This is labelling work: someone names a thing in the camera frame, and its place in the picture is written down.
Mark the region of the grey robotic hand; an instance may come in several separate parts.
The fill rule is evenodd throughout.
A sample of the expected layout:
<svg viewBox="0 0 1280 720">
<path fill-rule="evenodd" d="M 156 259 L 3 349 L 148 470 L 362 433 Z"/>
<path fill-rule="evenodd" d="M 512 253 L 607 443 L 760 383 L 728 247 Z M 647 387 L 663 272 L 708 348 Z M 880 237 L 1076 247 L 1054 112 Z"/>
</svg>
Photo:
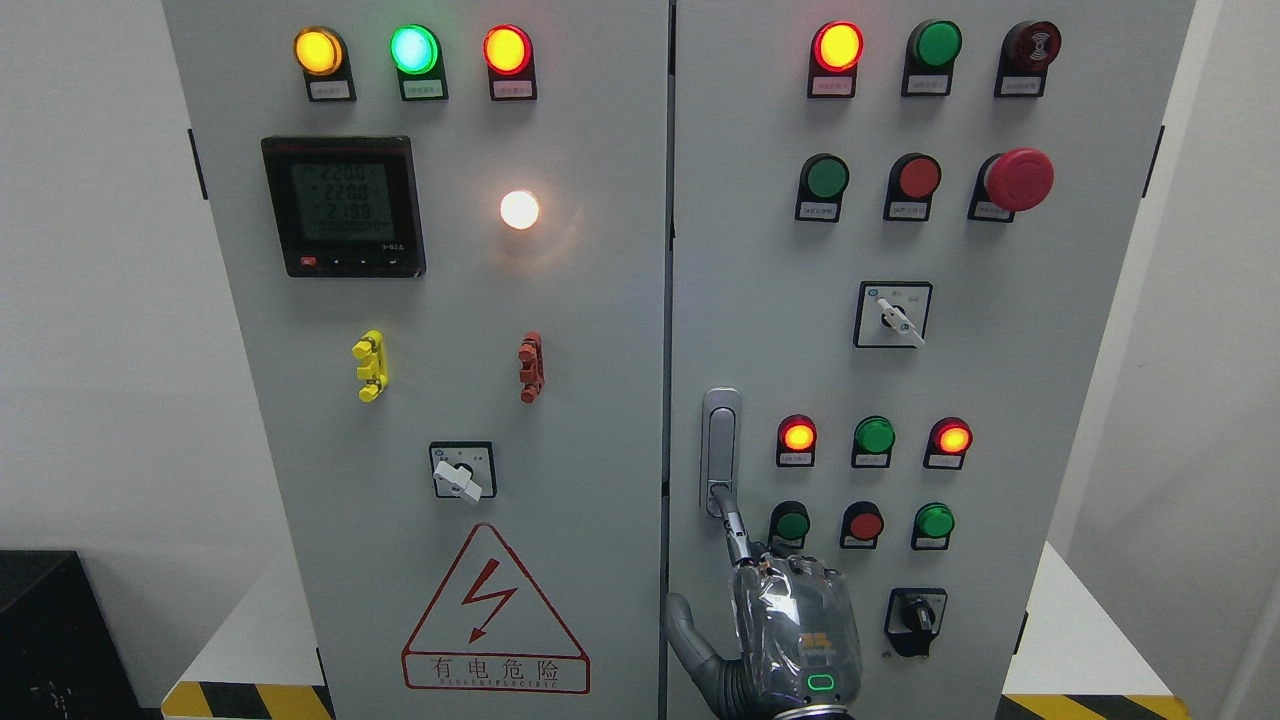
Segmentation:
<svg viewBox="0 0 1280 720">
<path fill-rule="evenodd" d="M 739 659 L 721 657 L 678 593 L 669 647 L 718 719 L 847 719 L 861 687 L 861 644 L 844 575 L 786 544 L 751 542 L 736 495 L 714 483 L 724 516 Z"/>
</svg>

